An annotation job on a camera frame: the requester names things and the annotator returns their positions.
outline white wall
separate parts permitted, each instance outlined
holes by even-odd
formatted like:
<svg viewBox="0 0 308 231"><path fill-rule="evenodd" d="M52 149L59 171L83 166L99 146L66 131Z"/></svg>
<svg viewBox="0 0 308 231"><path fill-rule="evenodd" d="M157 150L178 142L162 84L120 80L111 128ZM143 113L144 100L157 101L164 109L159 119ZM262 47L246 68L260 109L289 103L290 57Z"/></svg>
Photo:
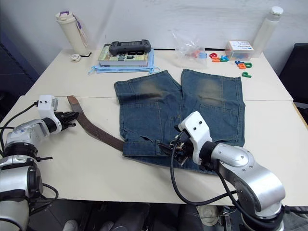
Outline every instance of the white wall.
<svg viewBox="0 0 308 231"><path fill-rule="evenodd" d="M265 55L279 74L296 42L308 42L307 0L1 0L1 30L42 73L70 44L55 14L73 11L84 24L90 45L113 40L149 39L154 48L173 48L171 30L225 48L228 40L252 41L272 6L284 14Z"/></svg>

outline stack of books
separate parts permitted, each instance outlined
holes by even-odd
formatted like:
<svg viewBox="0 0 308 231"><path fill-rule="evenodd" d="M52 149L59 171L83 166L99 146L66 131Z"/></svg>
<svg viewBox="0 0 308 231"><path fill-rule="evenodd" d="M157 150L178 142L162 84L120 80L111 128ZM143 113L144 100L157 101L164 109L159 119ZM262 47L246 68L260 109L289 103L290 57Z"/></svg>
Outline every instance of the stack of books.
<svg viewBox="0 0 308 231"><path fill-rule="evenodd" d="M95 67L97 73L151 71L154 68L154 51L152 49L143 54L126 52L113 56L109 52L109 44L105 44L98 61L100 67Z"/></svg>

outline white table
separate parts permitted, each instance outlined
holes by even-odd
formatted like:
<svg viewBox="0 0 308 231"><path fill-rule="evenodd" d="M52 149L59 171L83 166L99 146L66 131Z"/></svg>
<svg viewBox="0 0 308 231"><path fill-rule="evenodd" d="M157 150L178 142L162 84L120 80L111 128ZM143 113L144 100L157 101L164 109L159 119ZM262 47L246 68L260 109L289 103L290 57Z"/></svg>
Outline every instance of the white table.
<svg viewBox="0 0 308 231"><path fill-rule="evenodd" d="M21 97L4 122L38 98ZM120 138L119 104L115 98L77 98L88 119ZM307 205L308 130L289 101L245 101L245 148L270 169L286 189L284 203ZM70 111L66 97L59 97L58 111ZM10 125L39 118L36 108ZM175 194L168 168L136 162L89 136L77 124L49 136L38 155L53 156L39 163L43 181L57 188L60 197L76 200L182 203ZM176 170L180 191L191 200L205 200L224 193L218 177ZM231 205L228 198L217 205Z"/></svg>
<svg viewBox="0 0 308 231"><path fill-rule="evenodd" d="M216 53L219 56L224 54L223 51ZM100 50L93 51L89 58L82 58L78 63L70 61L71 54L70 50L62 50L27 95L52 94L54 96L115 98L114 83L116 81L148 75L147 72L88 75L90 68L98 65L97 58ZM191 69L228 77L238 77L243 71L247 71L252 78L242 78L244 100L293 100L263 54L258 59L251 59L250 62L253 64L252 68L240 70L233 61L213 63L208 58L207 69ZM155 65L160 70L168 70L171 76L180 83L183 68L178 66L180 63L175 51L155 51Z"/></svg>

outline white bottle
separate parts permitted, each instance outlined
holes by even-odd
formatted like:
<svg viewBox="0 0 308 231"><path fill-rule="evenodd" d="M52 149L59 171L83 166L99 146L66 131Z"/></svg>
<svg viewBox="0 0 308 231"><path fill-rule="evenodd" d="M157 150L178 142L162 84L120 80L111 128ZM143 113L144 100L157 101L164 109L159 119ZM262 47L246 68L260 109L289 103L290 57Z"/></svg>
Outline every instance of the white bottle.
<svg viewBox="0 0 308 231"><path fill-rule="evenodd" d="M257 36L253 42L252 47L255 52L252 55L253 58L258 58L266 47L267 42L269 41L274 29L276 28L280 16L283 13L283 9L279 6L272 7L268 16L264 19L263 24L260 30L257 33Z"/></svg>
<svg viewBox="0 0 308 231"><path fill-rule="evenodd" d="M68 41L72 45L75 53L88 55L87 41L81 25L77 24L76 18L71 11L60 12L56 14L57 22L65 33Z"/></svg>

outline small white box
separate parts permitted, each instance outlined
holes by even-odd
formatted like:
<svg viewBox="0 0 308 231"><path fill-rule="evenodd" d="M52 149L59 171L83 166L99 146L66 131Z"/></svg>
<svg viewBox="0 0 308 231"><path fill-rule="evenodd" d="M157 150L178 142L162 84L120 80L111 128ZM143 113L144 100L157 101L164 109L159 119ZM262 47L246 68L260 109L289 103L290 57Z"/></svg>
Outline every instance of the small white box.
<svg viewBox="0 0 308 231"><path fill-rule="evenodd" d="M225 53L230 60L250 60L254 49L248 41L229 41Z"/></svg>

